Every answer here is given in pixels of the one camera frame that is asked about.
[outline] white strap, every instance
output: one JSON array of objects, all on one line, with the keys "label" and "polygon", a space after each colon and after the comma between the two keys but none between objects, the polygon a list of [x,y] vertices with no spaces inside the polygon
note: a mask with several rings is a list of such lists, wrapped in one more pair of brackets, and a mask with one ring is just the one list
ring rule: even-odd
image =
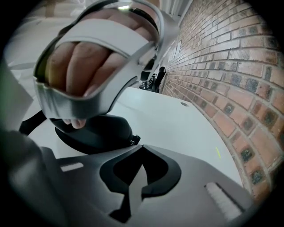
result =
[{"label": "white strap", "polygon": [[72,27],[55,47],[64,42],[92,42],[128,58],[148,43],[148,40],[120,23],[104,19],[87,19]]}]

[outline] white tabletop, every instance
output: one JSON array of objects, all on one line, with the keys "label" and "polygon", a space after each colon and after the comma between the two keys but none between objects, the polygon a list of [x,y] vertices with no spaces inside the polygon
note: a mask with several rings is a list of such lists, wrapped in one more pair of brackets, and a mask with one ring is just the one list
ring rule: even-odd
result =
[{"label": "white tabletop", "polygon": [[[127,88],[109,114],[124,117],[133,134],[141,137],[140,144],[153,145],[204,160],[242,185],[236,165],[224,142],[190,102]],[[38,145],[51,148],[56,158],[84,155],[63,143],[56,135],[54,125],[48,120],[29,137]]]}]

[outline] brick wall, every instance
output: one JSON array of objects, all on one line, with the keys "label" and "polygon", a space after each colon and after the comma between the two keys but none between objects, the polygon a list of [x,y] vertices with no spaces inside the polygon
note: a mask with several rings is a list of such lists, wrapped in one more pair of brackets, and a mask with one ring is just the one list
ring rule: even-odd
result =
[{"label": "brick wall", "polygon": [[162,93],[192,102],[264,198],[284,148],[284,58],[265,22],[242,0],[194,0],[163,62]]}]

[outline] hand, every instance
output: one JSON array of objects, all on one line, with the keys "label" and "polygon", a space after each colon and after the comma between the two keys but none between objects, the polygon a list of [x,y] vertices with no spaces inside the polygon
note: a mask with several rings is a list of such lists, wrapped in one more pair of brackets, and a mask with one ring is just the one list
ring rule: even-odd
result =
[{"label": "hand", "polygon": [[[112,20],[131,28],[149,41],[158,39],[156,29],[147,20],[132,12],[103,9],[88,14],[82,20],[90,18]],[[88,96],[123,65],[125,60],[120,54],[94,43],[63,43],[53,51],[47,61],[46,82],[69,94]],[[79,129],[85,125],[86,120],[64,119],[64,122]]]}]

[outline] small yellow mark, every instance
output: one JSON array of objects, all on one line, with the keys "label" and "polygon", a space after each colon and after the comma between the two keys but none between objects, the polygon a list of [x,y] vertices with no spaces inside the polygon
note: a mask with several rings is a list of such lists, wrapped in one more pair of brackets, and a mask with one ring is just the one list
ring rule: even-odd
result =
[{"label": "small yellow mark", "polygon": [[217,147],[216,147],[216,150],[217,150],[217,153],[218,153],[219,158],[221,158],[220,152],[219,152],[219,150],[218,150]]}]

